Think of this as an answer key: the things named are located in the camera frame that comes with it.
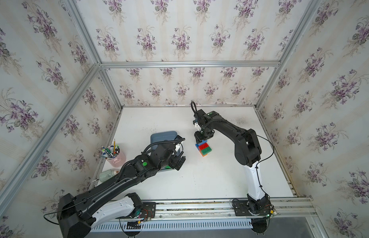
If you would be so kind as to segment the light blue lego brick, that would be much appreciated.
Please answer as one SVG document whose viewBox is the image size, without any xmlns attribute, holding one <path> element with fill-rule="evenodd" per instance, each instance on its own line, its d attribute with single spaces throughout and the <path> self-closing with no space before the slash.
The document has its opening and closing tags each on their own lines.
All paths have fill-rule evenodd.
<svg viewBox="0 0 369 238">
<path fill-rule="evenodd" d="M 197 143 L 195 146 L 196 146 L 196 147 L 199 147 L 199 146 L 201 146 L 201 145 L 203 145 L 203 144 L 205 144 L 205 143 L 207 143 L 207 140 L 203 140 L 203 141 L 201 141 L 200 143 Z"/>
</svg>

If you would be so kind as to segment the green lego brick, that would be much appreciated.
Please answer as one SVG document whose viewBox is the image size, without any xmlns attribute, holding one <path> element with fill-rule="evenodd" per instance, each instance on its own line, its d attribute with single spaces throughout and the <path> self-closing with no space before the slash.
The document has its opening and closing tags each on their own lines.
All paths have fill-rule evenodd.
<svg viewBox="0 0 369 238">
<path fill-rule="evenodd" d="M 205 153 L 210 153 L 212 151 L 212 149 L 209 147 L 209 148 L 207 148 L 207 150 L 203 150 L 203 152 Z"/>
</svg>

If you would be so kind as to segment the blue-grey plastic tray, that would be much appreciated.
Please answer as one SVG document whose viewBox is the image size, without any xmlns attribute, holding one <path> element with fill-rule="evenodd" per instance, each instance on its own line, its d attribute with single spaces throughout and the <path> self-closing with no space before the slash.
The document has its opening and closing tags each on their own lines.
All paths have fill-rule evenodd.
<svg viewBox="0 0 369 238">
<path fill-rule="evenodd" d="M 176 131 L 166 131 L 166 132 L 155 133 L 150 136 L 150 143 L 175 140 L 177 139 L 177 136 L 178 136 L 178 133 Z M 157 147 L 158 147 L 157 145 L 154 145 L 151 147 L 151 149 L 155 150 Z M 166 170 L 171 170 L 171 168 L 169 166 L 166 166 L 162 168 L 160 172 L 166 171 Z"/>
</svg>

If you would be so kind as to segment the red lego brick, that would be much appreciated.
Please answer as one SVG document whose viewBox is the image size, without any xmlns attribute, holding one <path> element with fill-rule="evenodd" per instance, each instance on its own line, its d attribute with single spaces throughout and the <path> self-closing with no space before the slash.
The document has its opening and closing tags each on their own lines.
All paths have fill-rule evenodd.
<svg viewBox="0 0 369 238">
<path fill-rule="evenodd" d="M 209 145 L 208 145 L 208 143 L 207 143 L 207 142 L 206 142 L 206 143 L 203 143 L 203 144 L 199 144 L 199 145 L 198 145 L 198 149 L 199 149 L 200 151 L 207 150 L 207 148 L 209 148 Z"/>
</svg>

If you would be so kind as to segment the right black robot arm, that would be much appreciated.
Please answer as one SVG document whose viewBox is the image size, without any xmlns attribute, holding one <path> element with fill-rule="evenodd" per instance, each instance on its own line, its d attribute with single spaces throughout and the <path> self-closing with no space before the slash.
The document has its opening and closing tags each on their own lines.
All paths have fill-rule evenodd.
<svg viewBox="0 0 369 238">
<path fill-rule="evenodd" d="M 217 112 L 205 113 L 203 110 L 194 111 L 194 133 L 196 143 L 207 141 L 220 132 L 234 144 L 236 160 L 245 167 L 248 179 L 248 206 L 253 214 L 258 213 L 268 202 L 268 196 L 261 185 L 261 173 L 258 163 L 262 149 L 256 132 L 252 129 L 242 129 L 221 117 Z"/>
</svg>

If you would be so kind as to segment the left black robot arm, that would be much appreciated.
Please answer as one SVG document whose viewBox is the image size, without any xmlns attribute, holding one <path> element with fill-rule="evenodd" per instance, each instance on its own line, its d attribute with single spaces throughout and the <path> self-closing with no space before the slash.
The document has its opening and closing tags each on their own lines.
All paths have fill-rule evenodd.
<svg viewBox="0 0 369 238">
<path fill-rule="evenodd" d="M 100 185 L 76 196 L 70 193 L 61 197 L 56 218 L 64 238 L 83 238 L 92 228 L 118 217 L 135 218 L 142 211 L 143 203 L 136 193 L 123 199 L 113 199 L 125 190 L 155 176 L 166 166 L 179 170 L 185 162 L 181 143 L 177 136 L 172 141 L 148 145 L 141 155 L 127 161 L 120 172 Z"/>
</svg>

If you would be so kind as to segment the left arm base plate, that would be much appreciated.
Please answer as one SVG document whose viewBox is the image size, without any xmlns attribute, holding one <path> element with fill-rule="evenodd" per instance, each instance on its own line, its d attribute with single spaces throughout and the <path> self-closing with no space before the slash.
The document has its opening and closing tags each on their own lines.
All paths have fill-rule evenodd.
<svg viewBox="0 0 369 238">
<path fill-rule="evenodd" d="M 155 218 L 156 213 L 155 202 L 143 202 L 141 205 L 135 207 L 130 215 L 127 215 L 127 219 L 139 219 L 142 221 L 150 221 Z"/>
</svg>

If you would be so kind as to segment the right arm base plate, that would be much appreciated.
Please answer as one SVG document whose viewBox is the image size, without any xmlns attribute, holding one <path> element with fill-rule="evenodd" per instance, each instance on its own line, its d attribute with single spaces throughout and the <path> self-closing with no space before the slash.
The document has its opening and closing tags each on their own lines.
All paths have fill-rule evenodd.
<svg viewBox="0 0 369 238">
<path fill-rule="evenodd" d="M 265 197 L 260 200 L 233 199 L 231 204 L 236 216 L 270 217 L 274 213 L 274 206 Z"/>
</svg>

